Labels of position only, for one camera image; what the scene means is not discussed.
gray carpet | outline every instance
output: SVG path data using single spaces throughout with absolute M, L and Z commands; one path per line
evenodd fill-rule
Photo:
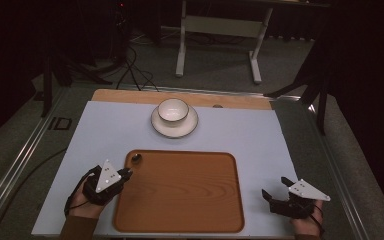
M 190 38 L 200 42 L 205 41 L 202 37 L 190 36 Z M 142 70 L 147 78 L 151 73 L 153 75 L 151 80 L 160 91 L 179 88 L 228 93 L 267 93 L 278 90 L 293 81 L 312 46 L 312 42 L 305 41 L 284 42 L 281 39 L 264 41 L 259 55 L 263 83 L 255 85 L 247 56 L 247 51 L 253 48 L 253 40 L 248 39 L 238 44 L 205 46 L 191 39 L 188 41 L 185 75 L 182 78 L 175 77 L 177 39 L 164 39 L 159 47 L 153 44 L 132 43 L 131 47 L 136 51 L 135 66 Z M 143 38 L 137 41 L 147 42 Z M 129 50 L 129 59 L 134 58 L 134 52 Z M 49 118 L 50 120 L 53 117 L 72 119 L 72 126 L 69 130 L 50 129 L 44 132 L 33 149 L 31 157 L 28 158 L 14 189 L 43 160 L 68 146 L 83 107 L 93 95 L 93 91 L 97 88 L 115 88 L 124 71 L 125 68 L 103 75 L 105 79 L 114 82 L 111 86 L 97 85 L 74 74 L 75 82 L 71 88 L 60 91 L 62 92 L 61 101 L 55 104 L 55 110 L 51 112 Z M 138 84 L 142 86 L 147 80 L 137 70 L 134 72 Z M 154 90 L 152 85 L 147 85 L 149 86 L 147 89 Z M 123 79 L 120 88 L 134 89 L 132 77 L 129 74 Z M 303 87 L 296 89 L 289 94 L 299 96 L 303 89 Z M 0 129 L 0 179 L 19 152 L 22 152 L 22 147 L 35 131 L 35 127 L 38 124 L 49 126 L 49 122 L 40 119 L 41 104 L 33 100 L 27 102 Z M 282 119 L 282 129 L 298 176 L 309 182 L 316 182 L 322 189 L 327 188 L 326 192 L 332 196 L 332 202 L 325 204 L 327 230 L 325 239 L 384 239 L 384 197 L 335 99 L 331 96 L 328 98 L 325 137 L 320 136 L 314 129 L 312 115 L 298 102 L 276 101 L 273 102 L 273 106 L 279 118 Z M 288 134 L 302 137 L 294 139 Z M 312 146 L 310 148 L 312 151 L 307 151 L 308 146 Z M 31 236 L 30 232 L 62 158 L 63 153 L 50 159 L 16 193 L 0 223 L 0 239 L 40 239 L 40 237 Z M 333 169 L 337 168 L 342 175 L 339 182 L 343 183 L 348 190 L 343 193 L 348 196 L 345 202 L 341 202 L 341 197 L 335 190 L 337 179 L 335 176 L 332 177 L 331 171 L 328 171 L 329 168 L 332 169 L 330 160 L 334 164 Z M 355 231 L 350 227 L 344 207 L 355 207 L 357 215 L 352 217 L 357 216 L 361 219 L 363 229 Z

teacup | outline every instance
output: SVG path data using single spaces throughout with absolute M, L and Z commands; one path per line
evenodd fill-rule
M 164 100 L 158 105 L 158 115 L 170 127 L 180 126 L 188 113 L 188 104 L 177 98 Z

table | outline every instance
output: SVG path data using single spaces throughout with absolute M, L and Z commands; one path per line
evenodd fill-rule
M 198 128 L 179 140 L 167 139 L 152 131 L 149 120 L 142 121 L 156 104 L 168 97 L 182 98 L 194 106 L 200 116 Z M 210 108 L 222 105 L 224 108 Z M 101 215 L 95 233 L 113 237 L 290 237 L 293 232 L 289 220 L 269 212 L 268 203 L 262 199 L 261 188 L 275 193 L 274 197 L 286 199 L 287 189 L 280 183 L 286 176 L 296 181 L 285 139 L 270 103 L 263 97 L 221 96 L 194 93 L 161 93 L 98 90 L 82 115 L 69 149 L 61 163 L 54 183 L 33 229 L 33 235 L 54 236 L 60 232 L 64 217 L 55 211 L 61 198 L 68 196 L 79 176 L 102 164 L 100 158 L 124 158 L 125 150 L 147 147 L 163 150 L 204 150 L 230 152 L 238 165 L 238 176 L 244 205 L 245 226 L 239 233 L 120 233 L 112 226 L 114 201 Z M 127 122 L 120 110 L 129 112 Z M 232 128 L 232 122 L 241 124 Z M 123 122 L 123 127 L 112 124 Z M 265 122 L 257 126 L 256 122 Z M 121 131 L 120 137 L 113 135 Z M 123 163 L 113 165 L 121 168 Z
M 226 4 L 259 4 L 266 6 L 267 10 L 262 18 L 261 22 L 237 20 L 237 19 L 225 19 L 214 18 L 206 16 L 192 16 L 188 15 L 186 11 L 186 5 L 188 0 L 183 0 L 182 4 L 182 19 L 180 23 L 180 47 L 177 57 L 176 76 L 182 77 L 185 66 L 186 56 L 186 32 L 199 32 L 210 33 L 220 35 L 231 35 L 239 37 L 256 38 L 257 44 L 253 51 L 249 52 L 249 61 L 252 69 L 254 83 L 261 83 L 260 69 L 258 66 L 258 53 L 266 34 L 266 30 L 270 21 L 270 17 L 273 12 L 273 8 L 276 5 L 290 5 L 299 7 L 329 7 L 330 4 L 316 4 L 301 0 L 242 0 L 242 1 L 225 1 Z

white table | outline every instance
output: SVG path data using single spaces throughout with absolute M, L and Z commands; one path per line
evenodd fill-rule
M 285 176 L 296 173 L 272 110 L 195 107 L 198 127 L 181 139 L 168 139 L 151 125 L 156 104 L 90 101 L 33 228 L 33 235 L 55 236 L 65 217 L 63 207 L 80 177 L 109 159 L 116 169 L 133 149 L 218 151 L 236 158 L 245 227 L 239 233 L 122 233 L 112 225 L 115 201 L 108 204 L 95 234 L 112 237 L 287 238 L 293 235 L 289 219 L 270 213 L 261 189 L 286 199 Z

saucer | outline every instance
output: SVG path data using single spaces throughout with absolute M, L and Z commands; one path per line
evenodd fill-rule
M 158 107 L 154 109 L 151 115 L 151 123 L 157 132 L 169 138 L 180 138 L 191 133 L 198 125 L 198 114 L 195 109 L 189 106 L 189 113 L 185 120 L 178 127 L 168 126 L 158 115 Z

